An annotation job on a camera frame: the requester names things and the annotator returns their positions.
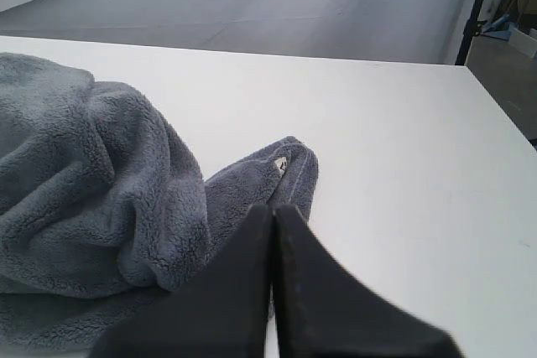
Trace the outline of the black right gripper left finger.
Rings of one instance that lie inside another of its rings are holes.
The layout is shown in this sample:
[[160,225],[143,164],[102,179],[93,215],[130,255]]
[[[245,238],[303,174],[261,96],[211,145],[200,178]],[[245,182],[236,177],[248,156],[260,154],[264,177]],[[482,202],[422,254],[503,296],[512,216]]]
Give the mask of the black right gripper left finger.
[[109,329],[92,357],[262,357],[269,312],[271,209],[254,205],[208,265],[176,293]]

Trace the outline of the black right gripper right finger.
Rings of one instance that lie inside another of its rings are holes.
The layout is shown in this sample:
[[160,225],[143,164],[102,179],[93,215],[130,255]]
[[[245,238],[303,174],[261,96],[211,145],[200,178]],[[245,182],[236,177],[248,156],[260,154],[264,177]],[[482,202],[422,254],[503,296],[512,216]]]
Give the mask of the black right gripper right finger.
[[272,283],[282,357],[456,357],[444,330],[364,286],[321,245],[299,210],[274,212]]

